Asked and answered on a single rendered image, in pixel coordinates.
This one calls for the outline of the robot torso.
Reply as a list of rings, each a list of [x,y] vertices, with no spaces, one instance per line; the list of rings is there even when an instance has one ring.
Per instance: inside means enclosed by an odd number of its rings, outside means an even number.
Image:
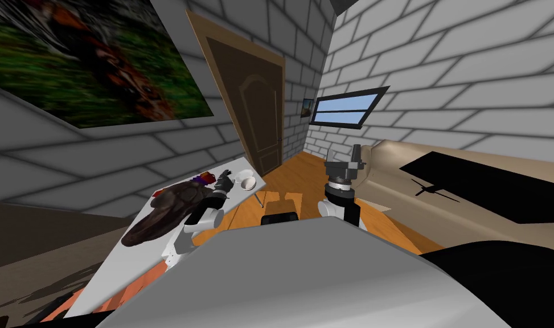
[[[338,218],[223,231],[97,328],[510,328],[419,255]]]

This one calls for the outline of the beige bed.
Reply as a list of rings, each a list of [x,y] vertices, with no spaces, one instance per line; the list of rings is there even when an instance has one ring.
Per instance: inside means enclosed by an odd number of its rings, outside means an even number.
[[[352,186],[442,247],[505,240],[554,250],[554,163],[384,140]]]

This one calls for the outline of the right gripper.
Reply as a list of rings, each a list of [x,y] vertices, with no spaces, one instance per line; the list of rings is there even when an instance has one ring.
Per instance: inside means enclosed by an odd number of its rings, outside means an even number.
[[[355,180],[358,177],[358,171],[364,169],[365,163],[362,162],[360,144],[352,146],[351,162],[336,162],[335,155],[336,151],[334,149],[328,149],[327,162],[324,164],[329,181],[348,182]]]

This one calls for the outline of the large green orange wall picture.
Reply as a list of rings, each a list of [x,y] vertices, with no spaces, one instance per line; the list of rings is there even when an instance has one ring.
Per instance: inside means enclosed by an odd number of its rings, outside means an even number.
[[[0,0],[0,88],[82,129],[212,115],[150,0]]]

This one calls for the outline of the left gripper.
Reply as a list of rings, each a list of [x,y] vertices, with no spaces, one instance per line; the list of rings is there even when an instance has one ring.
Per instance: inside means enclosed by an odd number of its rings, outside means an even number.
[[[230,177],[231,173],[230,170],[224,170],[220,174],[215,184],[214,191],[230,192],[232,190],[235,180]]]

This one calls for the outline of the dark brown lumpy object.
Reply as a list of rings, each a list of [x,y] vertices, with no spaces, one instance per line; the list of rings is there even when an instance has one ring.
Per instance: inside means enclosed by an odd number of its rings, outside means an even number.
[[[196,209],[196,206],[213,189],[199,182],[182,182],[164,189],[150,206],[151,213],[142,218],[121,238],[125,247],[158,239],[175,229],[181,221]]]

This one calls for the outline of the brown door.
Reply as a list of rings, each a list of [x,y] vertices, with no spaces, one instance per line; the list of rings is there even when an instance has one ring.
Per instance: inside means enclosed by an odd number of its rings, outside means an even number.
[[[247,158],[261,177],[282,164],[285,59],[187,10]]]

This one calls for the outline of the black framed window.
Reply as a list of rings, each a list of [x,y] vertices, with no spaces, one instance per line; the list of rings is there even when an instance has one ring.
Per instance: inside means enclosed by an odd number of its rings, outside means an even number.
[[[353,91],[316,99],[310,125],[360,129],[390,86]]]

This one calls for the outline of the white table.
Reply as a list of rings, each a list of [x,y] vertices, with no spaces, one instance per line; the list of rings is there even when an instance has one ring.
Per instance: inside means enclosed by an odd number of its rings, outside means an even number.
[[[236,182],[235,187],[228,193],[228,200],[223,207],[225,212],[233,210],[266,186],[266,182],[244,157],[207,171],[215,177],[219,177],[224,170],[232,172],[229,175],[231,179],[235,179],[238,173],[243,170],[250,170],[256,179],[256,185],[249,191],[244,190],[239,181]],[[93,312],[109,301],[117,292],[120,292],[159,264],[166,258],[164,255],[166,247],[173,244],[182,227],[183,224],[179,223],[161,237],[153,241],[132,245],[132,247],[126,247],[119,241],[66,312],[65,317],[77,317]]]

